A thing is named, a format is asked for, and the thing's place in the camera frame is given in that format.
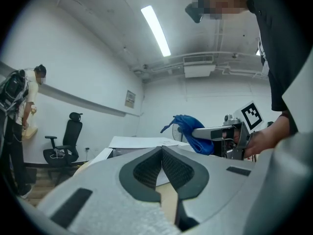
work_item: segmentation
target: blue cloth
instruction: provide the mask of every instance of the blue cloth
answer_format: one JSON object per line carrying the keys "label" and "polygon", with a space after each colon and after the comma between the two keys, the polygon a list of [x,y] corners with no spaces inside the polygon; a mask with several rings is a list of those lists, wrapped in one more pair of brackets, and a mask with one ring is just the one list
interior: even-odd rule
{"label": "blue cloth", "polygon": [[176,115],[173,118],[174,120],[169,125],[166,125],[161,130],[161,133],[175,123],[182,129],[182,133],[195,152],[204,155],[210,155],[214,152],[214,144],[211,140],[197,139],[191,135],[194,129],[204,128],[204,125],[197,119],[188,115]]}

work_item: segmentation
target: fluorescent light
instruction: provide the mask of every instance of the fluorescent light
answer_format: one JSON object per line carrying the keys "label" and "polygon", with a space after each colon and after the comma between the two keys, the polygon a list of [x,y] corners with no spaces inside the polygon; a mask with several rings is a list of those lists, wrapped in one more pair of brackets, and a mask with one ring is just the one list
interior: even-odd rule
{"label": "fluorescent light", "polygon": [[168,48],[167,41],[165,39],[162,27],[157,19],[157,16],[152,8],[152,6],[147,6],[143,9],[141,9],[141,12],[145,19],[147,20],[148,25],[150,26],[156,41],[158,43],[158,46],[160,47],[162,54],[164,57],[170,56],[171,52]]}

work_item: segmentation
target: office chair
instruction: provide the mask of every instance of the office chair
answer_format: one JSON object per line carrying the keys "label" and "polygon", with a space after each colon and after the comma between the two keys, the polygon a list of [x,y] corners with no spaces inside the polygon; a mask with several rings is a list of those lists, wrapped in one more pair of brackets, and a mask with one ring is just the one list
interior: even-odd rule
{"label": "office chair", "polygon": [[54,140],[57,139],[57,137],[45,136],[46,139],[51,140],[52,149],[44,150],[44,158],[50,166],[58,168],[56,170],[49,170],[48,175],[52,180],[52,172],[60,172],[55,186],[59,184],[63,175],[67,174],[72,176],[70,174],[70,171],[73,170],[72,163],[79,157],[76,150],[76,143],[83,127],[83,124],[80,121],[81,115],[82,113],[79,114],[75,112],[72,112],[69,115],[70,120],[67,122],[67,128],[64,134],[62,146],[55,146]]}

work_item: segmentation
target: person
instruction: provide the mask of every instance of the person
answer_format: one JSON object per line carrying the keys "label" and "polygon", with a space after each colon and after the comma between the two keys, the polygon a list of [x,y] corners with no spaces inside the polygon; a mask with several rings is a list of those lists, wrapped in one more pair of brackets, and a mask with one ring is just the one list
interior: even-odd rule
{"label": "person", "polygon": [[[26,184],[27,172],[23,159],[22,130],[27,129],[27,119],[38,93],[38,84],[43,83],[45,76],[46,68],[43,65],[39,65],[33,70],[25,70],[25,78],[28,84],[26,101],[20,105],[16,115],[9,116],[7,120],[1,167],[13,192],[22,198],[26,198],[32,190],[31,185]],[[17,189],[10,169],[10,157]]]}
{"label": "person", "polygon": [[[312,48],[310,24],[302,18],[309,8],[309,2],[310,0],[193,0],[186,8],[186,12],[196,23],[206,17],[228,19],[233,14],[244,11],[256,15],[269,67],[272,110],[282,114],[271,126],[252,135],[245,157],[274,148],[280,140],[297,132],[282,95],[300,72]],[[235,142],[238,142],[239,136],[239,132],[235,132]]]}

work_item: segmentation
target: black shirt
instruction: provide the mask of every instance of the black shirt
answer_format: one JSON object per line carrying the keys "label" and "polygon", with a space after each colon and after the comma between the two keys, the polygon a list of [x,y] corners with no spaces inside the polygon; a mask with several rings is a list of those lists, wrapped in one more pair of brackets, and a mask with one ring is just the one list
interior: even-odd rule
{"label": "black shirt", "polygon": [[[269,66],[272,110],[288,110],[282,95],[300,72],[313,41],[310,23],[302,18],[310,0],[247,0],[256,15]],[[297,132],[290,117],[291,134]]]}

